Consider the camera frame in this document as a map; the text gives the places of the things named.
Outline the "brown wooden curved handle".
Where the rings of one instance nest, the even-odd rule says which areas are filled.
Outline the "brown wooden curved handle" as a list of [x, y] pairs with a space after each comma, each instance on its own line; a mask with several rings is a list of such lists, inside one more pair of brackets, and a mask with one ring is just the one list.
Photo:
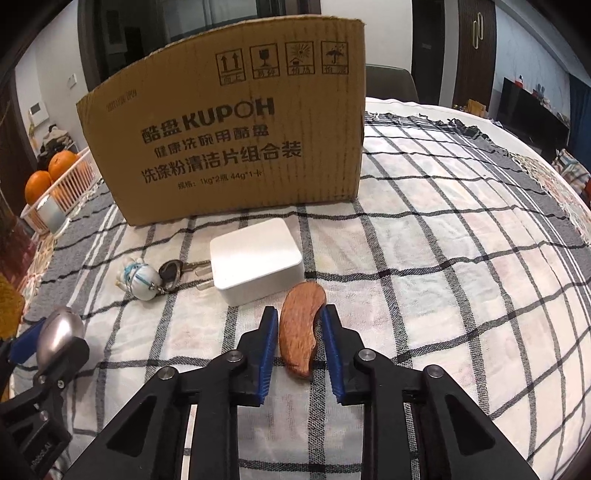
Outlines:
[[287, 292], [280, 311], [280, 357], [291, 374], [311, 378], [315, 358], [315, 319], [325, 306], [325, 290], [318, 283], [305, 281]]

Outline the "white astronaut keychain figure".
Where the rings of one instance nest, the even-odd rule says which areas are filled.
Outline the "white astronaut keychain figure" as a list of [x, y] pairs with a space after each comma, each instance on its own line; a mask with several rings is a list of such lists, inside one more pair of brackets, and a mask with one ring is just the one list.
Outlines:
[[127, 258], [119, 271], [115, 285], [133, 298], [147, 302], [164, 294], [158, 272], [142, 259]]

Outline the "white power adapter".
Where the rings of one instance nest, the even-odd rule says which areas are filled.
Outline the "white power adapter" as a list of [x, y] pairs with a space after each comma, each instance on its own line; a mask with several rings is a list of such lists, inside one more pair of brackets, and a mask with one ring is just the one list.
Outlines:
[[209, 243], [211, 274], [197, 289], [215, 288], [228, 306], [290, 290], [304, 281], [304, 258], [283, 219], [273, 218], [215, 237]]

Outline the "black key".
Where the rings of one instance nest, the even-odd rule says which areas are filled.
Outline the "black key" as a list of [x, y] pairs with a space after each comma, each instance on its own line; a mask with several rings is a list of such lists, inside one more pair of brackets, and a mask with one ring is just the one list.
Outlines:
[[211, 261], [183, 262], [179, 259], [172, 259], [164, 262], [158, 269], [158, 275], [162, 280], [162, 290], [166, 293], [174, 291], [178, 287], [181, 277], [185, 273], [194, 271], [211, 272]]

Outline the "white plastic fruit basket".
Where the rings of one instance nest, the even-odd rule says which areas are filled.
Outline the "white plastic fruit basket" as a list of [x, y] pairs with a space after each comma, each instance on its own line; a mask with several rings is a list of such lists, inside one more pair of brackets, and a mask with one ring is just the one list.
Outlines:
[[52, 185], [33, 205], [26, 205], [20, 219], [26, 222], [38, 235], [49, 232], [49, 227], [39, 213], [39, 204], [50, 196], [64, 216], [68, 216], [79, 204], [82, 197], [102, 178], [89, 147], [77, 154], [76, 162]]

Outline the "white cylinder speaker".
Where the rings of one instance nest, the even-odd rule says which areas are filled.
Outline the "white cylinder speaker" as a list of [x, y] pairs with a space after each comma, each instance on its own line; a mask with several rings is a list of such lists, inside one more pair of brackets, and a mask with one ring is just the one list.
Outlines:
[[66, 214], [51, 195], [40, 199], [36, 212], [52, 234], [56, 234], [66, 224]]

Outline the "plaid grey white tablecloth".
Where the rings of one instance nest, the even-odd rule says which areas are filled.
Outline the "plaid grey white tablecloth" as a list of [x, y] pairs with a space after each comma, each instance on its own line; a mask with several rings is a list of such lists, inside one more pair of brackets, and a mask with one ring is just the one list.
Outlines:
[[58, 240], [27, 323], [67, 305], [90, 358], [65, 392], [60, 478], [161, 367], [204, 366], [256, 328], [186, 277], [149, 302], [115, 283], [124, 262], [198, 261], [214, 237], [283, 219], [339, 317], [369, 348], [442, 366], [542, 479], [590, 435], [590, 249], [560, 205], [499, 145], [459, 122], [370, 116], [351, 203], [129, 226], [100, 187]]

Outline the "orange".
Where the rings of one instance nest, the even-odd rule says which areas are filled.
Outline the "orange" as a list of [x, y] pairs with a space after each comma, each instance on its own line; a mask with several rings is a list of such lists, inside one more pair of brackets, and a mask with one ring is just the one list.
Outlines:
[[67, 172], [78, 160], [78, 155], [69, 150], [57, 152], [48, 164], [48, 173], [53, 182]]
[[35, 171], [27, 180], [24, 197], [28, 205], [35, 202], [51, 187], [53, 181], [48, 171]]

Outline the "orange back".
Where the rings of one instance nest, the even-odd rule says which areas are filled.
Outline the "orange back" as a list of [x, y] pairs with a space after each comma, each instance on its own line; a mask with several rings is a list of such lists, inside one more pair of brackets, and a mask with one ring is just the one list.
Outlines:
[[69, 150], [57, 152], [48, 164], [48, 173], [53, 182], [67, 172], [78, 160], [78, 155]]

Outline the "brown cardboard box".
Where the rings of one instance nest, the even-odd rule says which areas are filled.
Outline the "brown cardboard box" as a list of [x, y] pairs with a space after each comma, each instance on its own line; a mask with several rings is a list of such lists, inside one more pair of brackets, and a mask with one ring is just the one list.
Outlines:
[[77, 105], [128, 224], [359, 191], [365, 25], [318, 15], [243, 21], [174, 42]]

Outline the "patterned floral table mat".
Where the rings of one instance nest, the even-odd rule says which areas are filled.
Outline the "patterned floral table mat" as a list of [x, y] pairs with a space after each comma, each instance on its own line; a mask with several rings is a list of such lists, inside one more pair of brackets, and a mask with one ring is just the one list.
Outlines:
[[558, 203], [590, 245], [590, 172], [565, 149], [551, 163], [515, 153], [511, 157]]

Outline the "grey chair right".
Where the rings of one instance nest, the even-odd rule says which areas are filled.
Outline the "grey chair right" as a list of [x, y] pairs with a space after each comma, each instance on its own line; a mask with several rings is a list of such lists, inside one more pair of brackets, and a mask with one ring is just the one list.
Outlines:
[[389, 66], [366, 66], [366, 95], [381, 100], [419, 101], [411, 73], [406, 69]]

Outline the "black tv cabinet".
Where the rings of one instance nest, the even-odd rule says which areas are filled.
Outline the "black tv cabinet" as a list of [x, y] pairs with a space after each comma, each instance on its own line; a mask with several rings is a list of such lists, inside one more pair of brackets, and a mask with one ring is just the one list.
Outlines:
[[549, 163], [567, 146], [569, 128], [533, 94], [507, 78], [496, 120]]

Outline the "dark wooden door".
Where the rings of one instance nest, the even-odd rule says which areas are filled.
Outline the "dark wooden door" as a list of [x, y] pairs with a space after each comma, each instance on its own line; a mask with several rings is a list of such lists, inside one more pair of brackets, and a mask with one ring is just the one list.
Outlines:
[[497, 25], [491, 0], [459, 0], [459, 49], [454, 103], [488, 107], [494, 83]]

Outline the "wall intercom panel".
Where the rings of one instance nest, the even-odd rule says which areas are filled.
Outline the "wall intercom panel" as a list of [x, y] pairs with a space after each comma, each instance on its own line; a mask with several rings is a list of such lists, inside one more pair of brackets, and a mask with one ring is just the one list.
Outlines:
[[40, 100], [32, 104], [28, 109], [30, 124], [34, 129], [49, 119], [45, 103]]

